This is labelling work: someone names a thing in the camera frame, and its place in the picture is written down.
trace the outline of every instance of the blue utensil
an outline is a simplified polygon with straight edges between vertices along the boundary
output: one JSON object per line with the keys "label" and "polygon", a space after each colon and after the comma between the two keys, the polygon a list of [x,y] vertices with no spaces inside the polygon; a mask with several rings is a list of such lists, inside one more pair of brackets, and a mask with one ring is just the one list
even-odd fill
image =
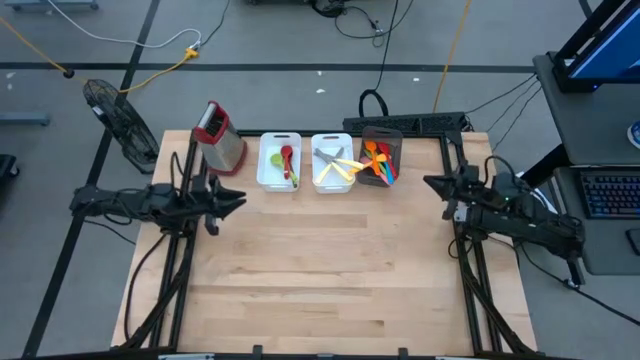
{"label": "blue utensil", "polygon": [[389,184],[393,185],[393,173],[391,172],[391,168],[389,167],[389,162],[385,161],[384,162],[384,167],[385,169],[387,169],[386,173],[387,173],[387,179],[389,180]]}

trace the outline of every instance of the desk fan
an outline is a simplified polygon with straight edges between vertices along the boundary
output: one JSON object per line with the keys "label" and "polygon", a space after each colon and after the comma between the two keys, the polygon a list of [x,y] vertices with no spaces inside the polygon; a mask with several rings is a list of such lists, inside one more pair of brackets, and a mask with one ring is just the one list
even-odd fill
{"label": "desk fan", "polygon": [[89,80],[82,90],[93,113],[122,146],[122,154],[143,174],[153,173],[158,142],[123,94],[104,80]]}

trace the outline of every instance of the wooden table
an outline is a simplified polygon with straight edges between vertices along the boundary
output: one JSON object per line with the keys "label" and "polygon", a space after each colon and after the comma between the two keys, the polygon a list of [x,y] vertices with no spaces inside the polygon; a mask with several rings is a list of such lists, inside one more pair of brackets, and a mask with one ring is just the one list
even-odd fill
{"label": "wooden table", "polygon": [[[184,164],[188,139],[188,131],[165,132],[153,182],[169,182],[173,151]],[[443,173],[437,140],[404,140],[392,188],[356,183],[343,195],[313,189],[309,138],[299,191],[264,192],[256,183],[259,138],[246,140],[244,167],[221,180],[246,191],[248,202],[220,224],[217,237],[200,224],[179,351],[248,353],[261,344],[265,353],[390,355],[407,347],[412,355],[472,354],[459,265],[447,255],[451,223],[441,219],[445,203],[422,181]],[[464,148],[475,164],[491,153],[486,134],[464,134]],[[142,225],[130,273],[159,236],[155,225]],[[157,299],[167,245],[136,280],[131,331]],[[484,247],[497,308],[535,348],[513,251]],[[125,300],[114,345],[124,341]],[[172,315],[170,306],[161,344]],[[488,349],[482,311],[479,318]]]}

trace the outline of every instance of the white tray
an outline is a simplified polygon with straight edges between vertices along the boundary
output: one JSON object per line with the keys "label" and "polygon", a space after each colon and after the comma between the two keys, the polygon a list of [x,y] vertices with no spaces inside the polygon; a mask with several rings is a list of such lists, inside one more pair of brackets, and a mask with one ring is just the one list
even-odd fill
{"label": "white tray", "polygon": [[[355,182],[355,175],[353,175],[353,180],[348,182],[335,169],[329,170],[322,183],[316,184],[315,182],[316,177],[327,167],[327,163],[318,156],[313,155],[313,152],[316,148],[319,148],[325,154],[334,156],[341,147],[344,148],[344,152],[340,158],[353,160],[353,140],[348,134],[318,134],[311,138],[313,185],[318,194],[344,194],[351,190],[351,186]],[[347,165],[339,164],[339,166],[347,172],[351,169]]]}
{"label": "white tray", "polygon": [[285,180],[282,168],[271,165],[271,156],[279,154],[280,149],[289,145],[293,148],[291,163],[293,172],[298,176],[298,188],[301,186],[300,159],[302,156],[302,138],[297,133],[264,133],[260,137],[260,155],[258,157],[257,181],[265,191],[294,192],[291,180]]}

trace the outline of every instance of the black keyboard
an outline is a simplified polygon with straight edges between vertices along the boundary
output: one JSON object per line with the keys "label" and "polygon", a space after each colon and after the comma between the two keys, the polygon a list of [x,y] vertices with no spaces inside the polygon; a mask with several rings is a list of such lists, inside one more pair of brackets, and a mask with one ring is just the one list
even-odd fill
{"label": "black keyboard", "polygon": [[579,180],[589,218],[640,219],[640,170],[585,170]]}
{"label": "black keyboard", "polygon": [[404,135],[427,135],[464,131],[469,124],[463,112],[349,118],[342,122],[347,132],[361,132],[367,126],[399,130]]}

